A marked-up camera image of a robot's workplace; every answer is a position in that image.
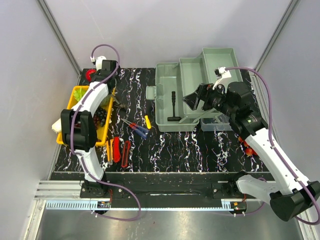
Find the screwdriver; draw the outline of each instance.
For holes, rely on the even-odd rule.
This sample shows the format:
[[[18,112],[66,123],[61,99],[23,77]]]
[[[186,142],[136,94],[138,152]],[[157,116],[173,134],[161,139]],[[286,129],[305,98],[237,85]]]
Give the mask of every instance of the screwdriver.
[[[121,120],[124,121],[126,124],[128,124],[131,128],[132,127],[136,127],[137,129],[139,129],[141,132],[143,132],[145,134],[149,133],[148,129],[146,129],[146,128],[142,127],[142,126],[139,126],[138,124],[136,124],[134,122],[130,122],[130,121],[125,120],[123,118],[121,118]]]
[[[129,121],[127,121],[127,120],[124,120],[124,119],[122,119],[122,118],[121,118],[121,120],[124,121],[126,124],[128,124],[129,127],[132,128],[132,130],[133,130],[134,132],[136,132],[136,134],[138,134],[141,138],[143,138],[144,140],[147,139],[147,135],[138,128],[138,127],[140,127],[140,128],[143,128],[143,127],[141,127],[141,126],[139,126],[139,125],[136,125],[135,123],[131,123],[131,122],[129,122]]]

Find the yellow plastic bin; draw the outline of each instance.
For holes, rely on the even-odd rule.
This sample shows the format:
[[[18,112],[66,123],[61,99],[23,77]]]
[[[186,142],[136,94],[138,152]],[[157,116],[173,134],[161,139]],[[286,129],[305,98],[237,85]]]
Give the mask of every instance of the yellow plastic bin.
[[[78,89],[82,88],[83,90],[88,90],[89,86],[75,86],[72,90],[70,99],[69,99],[69,103],[68,106],[66,107],[66,109],[71,109],[74,105],[76,105],[78,103],[78,101],[74,98],[74,92]],[[105,146],[106,145],[106,141],[107,141],[107,133],[108,133],[108,127],[109,127],[109,122],[110,122],[110,118],[111,118],[111,113],[112,113],[112,105],[113,105],[113,101],[114,99],[111,97],[110,98],[110,102],[109,105],[103,107],[103,109],[105,109],[107,111],[107,115],[106,115],[106,121],[105,121],[105,125],[103,127],[98,126],[98,129],[96,130],[96,134],[97,134],[97,138],[101,141],[97,141],[95,143],[96,147],[101,147],[101,146]],[[62,133],[59,132],[58,136],[56,137],[56,142],[58,144],[64,144],[64,142],[62,141]]]

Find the white wall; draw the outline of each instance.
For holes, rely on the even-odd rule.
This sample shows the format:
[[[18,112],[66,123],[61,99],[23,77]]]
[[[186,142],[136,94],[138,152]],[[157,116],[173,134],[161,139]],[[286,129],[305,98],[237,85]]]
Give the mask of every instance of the white wall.
[[[35,0],[1,0],[0,33],[0,238],[17,240],[77,75]]]
[[[311,181],[320,181],[319,13],[319,1],[301,1],[260,71],[281,147]]]
[[[79,65],[94,46],[115,46],[126,68],[235,48],[254,67],[290,0],[46,0]],[[95,56],[104,54],[99,50]]]

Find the black and white marble surface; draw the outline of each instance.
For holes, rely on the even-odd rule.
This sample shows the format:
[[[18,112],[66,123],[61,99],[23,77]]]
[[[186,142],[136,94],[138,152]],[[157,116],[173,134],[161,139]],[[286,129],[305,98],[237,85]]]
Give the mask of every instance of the black and white marble surface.
[[[193,132],[160,132],[155,123],[155,104],[146,100],[146,87],[155,85],[155,68],[123,68],[116,86],[116,97],[127,104],[127,111],[113,108],[108,137],[119,136],[121,145],[131,142],[129,165],[108,164],[106,148],[96,147],[98,159],[106,172],[267,172],[257,156],[247,156],[245,147],[232,131],[203,132],[200,124]],[[252,90],[252,104],[258,109],[249,73],[241,72],[243,81]],[[88,85],[84,74],[80,85]],[[146,126],[148,115],[152,129],[147,140],[132,132],[120,118]],[[61,146],[54,173],[83,172],[69,147]]]

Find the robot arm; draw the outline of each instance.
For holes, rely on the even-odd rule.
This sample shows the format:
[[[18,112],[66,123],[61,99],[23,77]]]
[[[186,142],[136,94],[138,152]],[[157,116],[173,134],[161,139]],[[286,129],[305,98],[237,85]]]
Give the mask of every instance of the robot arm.
[[[232,130],[253,148],[275,179],[275,183],[267,183],[255,179],[245,172],[239,172],[227,183],[229,193],[234,196],[248,194],[264,201],[284,221],[290,220],[313,205],[311,198],[299,182],[308,188],[316,200],[320,196],[320,183],[318,181],[310,182],[291,162],[272,136],[274,147],[277,148],[290,168],[295,171],[298,178],[290,173],[269,141],[266,121],[260,113],[251,109],[249,102],[251,92],[243,82],[231,82],[226,93],[222,84],[206,84],[199,86],[193,94],[188,97],[203,100],[203,110],[215,108],[229,117]]]
[[[100,83],[109,76],[116,68],[117,62],[107,60],[104,56],[96,59],[96,72],[92,73],[89,89],[86,91],[81,100],[72,107],[72,109],[64,109],[61,112],[61,131],[62,140],[66,145],[71,144],[71,124],[75,111],[78,110],[75,123],[79,123],[80,127],[75,127],[73,132],[73,147],[79,162],[84,169],[85,164],[88,172],[85,172],[84,178],[88,182],[96,181],[89,176],[89,173],[96,179],[101,180],[105,177],[105,173],[100,166],[96,154],[95,145],[97,142],[97,131],[93,121],[93,115],[99,107],[102,100],[112,92],[116,85],[117,74],[112,76],[107,83]]]

